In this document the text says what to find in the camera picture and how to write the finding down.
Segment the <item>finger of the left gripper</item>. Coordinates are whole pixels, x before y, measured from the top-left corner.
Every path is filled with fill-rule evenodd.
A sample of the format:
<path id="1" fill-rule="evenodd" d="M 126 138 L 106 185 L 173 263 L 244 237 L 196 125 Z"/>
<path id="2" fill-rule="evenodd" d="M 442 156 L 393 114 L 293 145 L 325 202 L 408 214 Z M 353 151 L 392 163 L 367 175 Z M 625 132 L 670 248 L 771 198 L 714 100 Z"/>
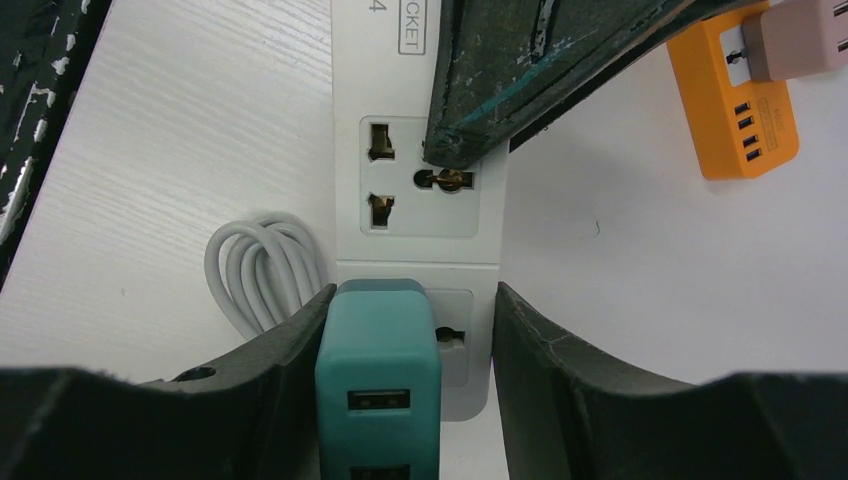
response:
<path id="1" fill-rule="evenodd" d="M 517 149 L 731 0 L 445 1 L 423 159 L 465 169 Z"/>
<path id="2" fill-rule="evenodd" d="M 111 4 L 1 4 L 1 274 L 8 275 Z"/>

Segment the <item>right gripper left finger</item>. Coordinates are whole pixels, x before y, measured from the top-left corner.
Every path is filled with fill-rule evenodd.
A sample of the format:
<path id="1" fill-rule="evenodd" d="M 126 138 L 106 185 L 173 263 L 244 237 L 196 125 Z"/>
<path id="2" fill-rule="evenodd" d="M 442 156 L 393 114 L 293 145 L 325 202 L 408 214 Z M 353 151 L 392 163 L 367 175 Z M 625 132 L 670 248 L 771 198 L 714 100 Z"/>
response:
<path id="1" fill-rule="evenodd" d="M 316 479 L 327 286 L 292 318 L 170 381 L 1 372 L 5 479 Z"/>

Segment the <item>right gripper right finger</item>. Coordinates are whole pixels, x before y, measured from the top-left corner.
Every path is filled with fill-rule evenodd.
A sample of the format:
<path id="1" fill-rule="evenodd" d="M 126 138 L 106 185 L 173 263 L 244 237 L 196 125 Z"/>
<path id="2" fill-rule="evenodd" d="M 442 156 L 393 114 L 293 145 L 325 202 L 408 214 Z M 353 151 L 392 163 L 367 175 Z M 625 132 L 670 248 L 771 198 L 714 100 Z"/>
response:
<path id="1" fill-rule="evenodd" d="M 847 377 L 742 372 L 690 385 L 496 294 L 493 363 L 513 479 L 843 479 Z"/>

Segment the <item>teal USB charger plug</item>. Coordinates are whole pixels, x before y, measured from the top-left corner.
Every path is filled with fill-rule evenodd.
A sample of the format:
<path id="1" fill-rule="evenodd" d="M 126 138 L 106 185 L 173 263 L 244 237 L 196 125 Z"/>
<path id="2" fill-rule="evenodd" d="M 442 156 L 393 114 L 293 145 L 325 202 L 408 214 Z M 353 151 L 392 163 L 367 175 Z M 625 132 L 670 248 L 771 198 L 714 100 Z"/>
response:
<path id="1" fill-rule="evenodd" d="M 442 364 L 420 283 L 339 285 L 314 380 L 321 478 L 438 478 Z"/>

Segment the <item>white power strip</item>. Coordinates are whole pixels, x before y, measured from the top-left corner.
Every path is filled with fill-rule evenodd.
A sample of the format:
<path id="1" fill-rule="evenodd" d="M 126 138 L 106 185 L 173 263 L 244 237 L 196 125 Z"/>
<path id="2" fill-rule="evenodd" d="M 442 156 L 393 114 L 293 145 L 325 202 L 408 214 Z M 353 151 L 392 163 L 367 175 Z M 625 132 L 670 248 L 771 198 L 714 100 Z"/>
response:
<path id="1" fill-rule="evenodd" d="M 429 164 L 437 1 L 331 5 L 340 280 L 410 278 L 425 290 L 442 358 L 442 417 L 488 400 L 508 149 L 455 172 Z"/>

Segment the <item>orange power strip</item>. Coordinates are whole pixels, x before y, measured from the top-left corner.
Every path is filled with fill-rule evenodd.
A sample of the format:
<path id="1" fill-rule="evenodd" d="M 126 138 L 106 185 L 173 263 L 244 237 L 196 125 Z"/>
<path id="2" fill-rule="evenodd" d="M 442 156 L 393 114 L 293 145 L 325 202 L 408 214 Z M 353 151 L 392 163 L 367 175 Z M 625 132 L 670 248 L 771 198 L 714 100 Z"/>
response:
<path id="1" fill-rule="evenodd" d="M 703 177 L 759 177 L 796 157 L 800 142 L 785 81 L 753 80 L 742 25 L 767 1 L 702 20 L 667 42 Z"/>

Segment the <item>pink USB charger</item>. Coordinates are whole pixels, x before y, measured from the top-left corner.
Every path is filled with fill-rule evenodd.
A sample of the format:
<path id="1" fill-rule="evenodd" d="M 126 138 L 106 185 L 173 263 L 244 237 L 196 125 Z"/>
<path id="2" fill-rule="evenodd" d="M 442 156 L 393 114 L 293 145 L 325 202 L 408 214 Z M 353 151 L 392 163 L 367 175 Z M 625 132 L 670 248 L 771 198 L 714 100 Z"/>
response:
<path id="1" fill-rule="evenodd" d="M 742 24 L 752 80 L 779 82 L 847 65 L 847 3 L 783 1 Z"/>

